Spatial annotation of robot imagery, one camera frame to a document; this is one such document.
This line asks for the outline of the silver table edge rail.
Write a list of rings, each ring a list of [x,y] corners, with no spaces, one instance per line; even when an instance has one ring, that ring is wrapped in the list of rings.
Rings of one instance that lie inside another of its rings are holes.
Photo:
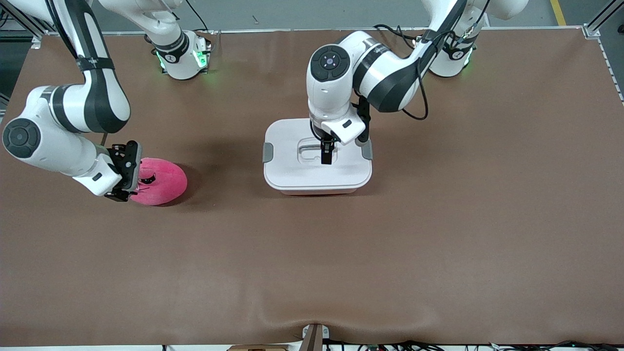
[[[583,26],[484,26],[481,31],[501,31],[501,30],[564,30],[564,29],[580,29],[583,30]],[[243,33],[291,33],[300,31],[388,31],[384,28],[375,27],[341,27],[336,29],[290,29],[290,28],[276,28],[276,29],[247,29],[247,30],[198,30],[203,34],[243,34]],[[145,34],[144,31],[103,31],[105,36],[140,36]]]

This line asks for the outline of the pink plush toy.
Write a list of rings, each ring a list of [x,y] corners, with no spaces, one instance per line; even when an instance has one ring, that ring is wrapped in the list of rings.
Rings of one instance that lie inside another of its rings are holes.
[[[130,200],[142,205],[167,204],[183,195],[187,185],[187,176],[180,166],[162,158],[145,157]]]

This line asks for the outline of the storage box base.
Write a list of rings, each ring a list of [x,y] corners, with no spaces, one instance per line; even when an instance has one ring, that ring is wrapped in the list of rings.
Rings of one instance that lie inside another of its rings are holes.
[[[353,189],[303,189],[303,190],[281,190],[282,194],[292,196],[304,195],[339,195],[354,193],[357,188]]]

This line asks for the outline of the aluminium frame post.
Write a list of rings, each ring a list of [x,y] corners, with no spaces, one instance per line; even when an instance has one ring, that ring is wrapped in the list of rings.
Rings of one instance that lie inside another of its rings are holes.
[[[9,18],[16,23],[15,29],[3,27]],[[9,0],[0,0],[0,43],[29,43],[31,49],[38,50],[42,38],[53,29],[46,20],[25,13]]]
[[[608,0],[608,2],[598,11],[588,23],[584,23],[582,31],[586,39],[597,39],[600,37],[599,29],[606,21],[624,8],[624,0]]]

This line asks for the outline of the metal mount bracket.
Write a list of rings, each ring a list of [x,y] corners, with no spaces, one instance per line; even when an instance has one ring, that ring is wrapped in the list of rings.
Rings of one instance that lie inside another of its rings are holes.
[[[324,340],[330,337],[329,328],[322,324],[308,324],[303,329],[299,351],[324,351]]]

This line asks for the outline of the grey lid handle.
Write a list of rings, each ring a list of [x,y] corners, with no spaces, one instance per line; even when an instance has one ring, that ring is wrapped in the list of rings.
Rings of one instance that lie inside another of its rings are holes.
[[[297,146],[297,158],[300,163],[321,162],[323,144],[314,137],[302,138]]]

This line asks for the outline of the white storage box lid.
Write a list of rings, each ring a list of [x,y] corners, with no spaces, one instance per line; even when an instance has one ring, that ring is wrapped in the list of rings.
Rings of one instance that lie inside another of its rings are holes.
[[[267,128],[264,142],[274,146],[272,161],[263,163],[269,186],[277,191],[359,189],[368,183],[373,173],[372,161],[362,157],[356,141],[346,146],[337,142],[331,165],[300,163],[296,155],[298,142],[307,137],[314,137],[309,118],[277,120]]]

